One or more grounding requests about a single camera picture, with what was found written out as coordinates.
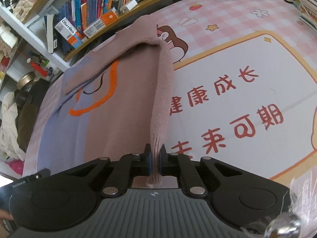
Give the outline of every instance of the white cloth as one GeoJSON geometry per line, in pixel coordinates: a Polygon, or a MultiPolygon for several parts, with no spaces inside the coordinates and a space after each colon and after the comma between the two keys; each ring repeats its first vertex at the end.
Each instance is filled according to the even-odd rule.
{"type": "Polygon", "coordinates": [[[18,131],[15,126],[15,119],[18,116],[16,103],[14,102],[14,92],[8,92],[2,102],[1,107],[2,124],[0,127],[0,150],[14,159],[25,160],[25,152],[20,149],[16,139],[18,131]]]}

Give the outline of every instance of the red chinese text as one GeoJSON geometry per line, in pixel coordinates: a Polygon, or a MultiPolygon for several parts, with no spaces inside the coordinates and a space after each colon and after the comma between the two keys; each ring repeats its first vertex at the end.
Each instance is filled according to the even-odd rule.
{"type": "Polygon", "coordinates": [[[188,99],[189,99],[189,104],[191,105],[191,107],[193,107],[194,105],[197,105],[197,104],[202,104],[203,101],[209,100],[207,98],[207,95],[206,95],[207,91],[204,89],[200,89],[202,87],[203,86],[195,87],[190,92],[187,93],[188,99]]]}
{"type": "Polygon", "coordinates": [[[219,77],[220,80],[216,81],[214,84],[215,84],[215,88],[216,88],[216,92],[217,92],[217,95],[220,96],[220,90],[219,88],[221,88],[221,93],[225,93],[226,90],[229,90],[229,88],[233,88],[233,89],[236,89],[236,87],[232,84],[232,80],[227,80],[227,78],[229,78],[228,75],[224,75],[224,77],[219,77]]]}
{"type": "Polygon", "coordinates": [[[256,134],[256,129],[254,128],[254,125],[253,123],[250,121],[250,119],[248,118],[250,115],[249,114],[246,114],[238,119],[235,119],[234,121],[232,121],[230,124],[233,124],[233,123],[236,123],[236,122],[239,122],[241,120],[245,120],[250,129],[251,129],[251,133],[248,133],[248,126],[245,125],[244,123],[239,123],[235,126],[235,135],[237,138],[241,139],[243,137],[253,137],[255,134],[256,134]],[[242,133],[239,133],[238,131],[238,128],[239,127],[242,127],[243,128],[243,132],[242,133]]]}
{"type": "MultiPolygon", "coordinates": [[[[220,135],[218,133],[214,133],[214,132],[217,132],[219,130],[220,130],[220,128],[213,129],[213,130],[209,129],[208,132],[206,132],[206,133],[204,133],[202,135],[204,140],[210,140],[209,143],[207,143],[206,145],[202,146],[203,148],[208,147],[207,151],[206,151],[206,154],[208,154],[211,151],[211,149],[214,149],[215,153],[218,153],[217,143],[224,140],[224,137],[222,135],[220,135]]],[[[225,144],[219,144],[218,146],[221,147],[221,148],[225,148],[226,147],[225,144]]]]}
{"type": "Polygon", "coordinates": [[[188,144],[189,143],[189,141],[185,141],[185,142],[178,142],[178,144],[176,145],[176,146],[174,146],[174,147],[172,147],[171,149],[176,149],[176,148],[178,148],[179,150],[178,151],[175,151],[176,153],[180,153],[180,154],[184,154],[184,152],[186,152],[186,151],[189,151],[189,150],[191,150],[191,147],[189,147],[189,148],[183,148],[183,146],[184,145],[186,145],[186,144],[188,144]]]}
{"type": "Polygon", "coordinates": [[[180,100],[181,100],[181,97],[172,97],[172,107],[171,107],[171,111],[170,111],[170,116],[173,114],[173,113],[179,113],[181,111],[183,111],[182,109],[180,109],[180,107],[182,106],[180,104],[180,100]]]}
{"type": "Polygon", "coordinates": [[[267,130],[270,125],[283,123],[284,118],[281,111],[275,104],[270,104],[266,107],[262,106],[262,109],[258,110],[256,113],[259,114],[262,124],[265,124],[265,129],[267,130]]]}
{"type": "Polygon", "coordinates": [[[245,82],[252,82],[252,81],[255,80],[254,77],[259,77],[259,75],[251,74],[252,72],[254,72],[254,70],[249,70],[249,71],[248,71],[248,69],[249,69],[249,66],[247,66],[244,70],[241,70],[241,69],[240,69],[240,75],[239,75],[239,77],[243,78],[243,80],[244,80],[245,82]]]}

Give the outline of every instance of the gray ribbed panel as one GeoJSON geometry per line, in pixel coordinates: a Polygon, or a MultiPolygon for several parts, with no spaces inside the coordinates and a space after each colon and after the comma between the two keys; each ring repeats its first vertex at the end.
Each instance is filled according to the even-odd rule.
{"type": "Polygon", "coordinates": [[[105,199],[85,222],[68,230],[39,233],[18,229],[11,238],[245,238],[221,222],[207,202],[180,189],[129,189],[105,199]]]}

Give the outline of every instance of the box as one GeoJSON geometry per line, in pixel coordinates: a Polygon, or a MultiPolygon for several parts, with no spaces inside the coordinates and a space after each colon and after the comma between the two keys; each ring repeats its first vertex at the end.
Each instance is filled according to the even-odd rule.
{"type": "Polygon", "coordinates": [[[67,18],[62,19],[56,24],[55,29],[63,38],[67,40],[74,48],[79,47],[81,42],[81,34],[77,29],[69,22],[67,18]]]}
{"type": "Polygon", "coordinates": [[[101,15],[97,20],[95,20],[93,23],[91,23],[85,30],[85,35],[90,38],[95,33],[103,29],[105,26],[109,25],[110,23],[114,22],[119,18],[118,11],[115,7],[113,7],[111,10],[107,11],[103,15],[101,15]]]}

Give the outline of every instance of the yellow star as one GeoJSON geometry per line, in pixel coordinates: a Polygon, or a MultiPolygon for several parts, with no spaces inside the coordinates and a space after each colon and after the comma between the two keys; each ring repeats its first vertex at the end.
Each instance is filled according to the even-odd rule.
{"type": "Polygon", "coordinates": [[[210,31],[214,31],[215,29],[218,29],[219,27],[217,26],[217,24],[215,25],[208,25],[208,27],[206,28],[206,30],[210,30],[210,31]]]}

